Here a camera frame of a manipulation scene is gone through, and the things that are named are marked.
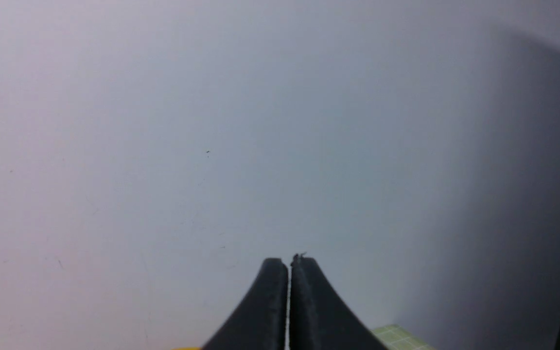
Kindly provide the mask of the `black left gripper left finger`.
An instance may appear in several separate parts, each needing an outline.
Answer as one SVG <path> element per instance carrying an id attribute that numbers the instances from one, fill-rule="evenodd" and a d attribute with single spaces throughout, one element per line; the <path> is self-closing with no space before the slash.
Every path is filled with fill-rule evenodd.
<path id="1" fill-rule="evenodd" d="M 202 349 L 282 350 L 288 282 L 288 269 L 282 260 L 265 259 L 242 301 Z"/>

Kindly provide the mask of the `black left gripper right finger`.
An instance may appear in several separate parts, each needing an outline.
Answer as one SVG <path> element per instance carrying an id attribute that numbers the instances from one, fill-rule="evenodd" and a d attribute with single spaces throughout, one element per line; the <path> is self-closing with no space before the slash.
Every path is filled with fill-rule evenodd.
<path id="1" fill-rule="evenodd" d="M 385 350 L 331 286 L 317 261 L 291 262 L 290 349 Z"/>

